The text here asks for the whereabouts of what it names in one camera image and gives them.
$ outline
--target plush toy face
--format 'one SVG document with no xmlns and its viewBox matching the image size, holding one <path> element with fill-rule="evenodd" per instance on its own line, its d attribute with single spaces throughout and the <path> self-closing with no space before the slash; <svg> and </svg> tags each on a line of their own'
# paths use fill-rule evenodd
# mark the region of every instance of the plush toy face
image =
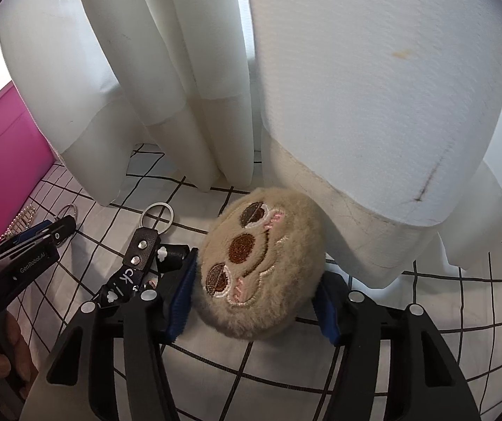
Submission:
<svg viewBox="0 0 502 421">
<path fill-rule="evenodd" d="M 208 233 L 194 305 L 226 335 L 252 339 L 312 297 L 324 262 L 317 205 L 296 191 L 257 189 Z"/>
</svg>

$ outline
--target plush toy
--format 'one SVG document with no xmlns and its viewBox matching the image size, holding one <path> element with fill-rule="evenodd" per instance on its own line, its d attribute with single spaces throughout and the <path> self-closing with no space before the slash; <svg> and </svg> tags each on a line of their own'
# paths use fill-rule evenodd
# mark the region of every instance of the plush toy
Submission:
<svg viewBox="0 0 502 421">
<path fill-rule="evenodd" d="M 199 252 L 193 305 L 229 337 L 262 339 L 294 319 L 324 269 L 318 205 L 297 191 L 259 188 L 213 223 Z"/>
</svg>

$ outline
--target brown embroidered nose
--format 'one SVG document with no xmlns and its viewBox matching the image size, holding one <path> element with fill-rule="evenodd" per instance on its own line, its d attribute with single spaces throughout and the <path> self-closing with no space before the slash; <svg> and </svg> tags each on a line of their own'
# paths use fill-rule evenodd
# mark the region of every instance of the brown embroidered nose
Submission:
<svg viewBox="0 0 502 421">
<path fill-rule="evenodd" d="M 249 223 L 257 223 L 264 217 L 264 209 L 262 202 L 253 202 L 248 205 L 241 216 L 239 217 L 239 224 L 245 228 Z"/>
<path fill-rule="evenodd" d="M 228 276 L 224 271 L 224 263 L 215 264 L 206 276 L 206 292 L 213 296 L 221 293 L 228 286 Z"/>
<path fill-rule="evenodd" d="M 244 263 L 251 254 L 253 245 L 255 245 L 255 238 L 252 234 L 242 234 L 233 239 L 228 252 L 230 261 L 235 264 Z"/>
</svg>

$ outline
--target pink panel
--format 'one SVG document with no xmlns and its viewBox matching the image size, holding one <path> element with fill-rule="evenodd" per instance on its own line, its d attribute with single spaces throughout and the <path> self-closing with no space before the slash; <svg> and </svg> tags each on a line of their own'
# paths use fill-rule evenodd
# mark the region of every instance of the pink panel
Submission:
<svg viewBox="0 0 502 421">
<path fill-rule="evenodd" d="M 0 90 L 0 235 L 54 163 L 12 82 Z"/>
</svg>

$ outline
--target keychain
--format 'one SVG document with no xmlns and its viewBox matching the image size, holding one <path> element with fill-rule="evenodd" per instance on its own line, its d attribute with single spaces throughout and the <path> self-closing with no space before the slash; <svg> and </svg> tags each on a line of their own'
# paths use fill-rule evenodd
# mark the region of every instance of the keychain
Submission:
<svg viewBox="0 0 502 421">
<path fill-rule="evenodd" d="M 147 228 L 143 224 L 144 217 L 157 206 L 163 206 L 171 214 L 165 229 L 161 231 Z M 99 293 L 101 307 L 127 302 L 140 289 L 143 278 L 148 273 L 156 252 L 161 251 L 163 253 L 163 251 L 166 251 L 164 246 L 160 246 L 160 234 L 163 234 L 171 227 L 173 216 L 173 208 L 166 202 L 153 203 L 142 212 L 139 227 L 134 231 L 124 255 L 123 265 L 101 287 Z"/>
</svg>

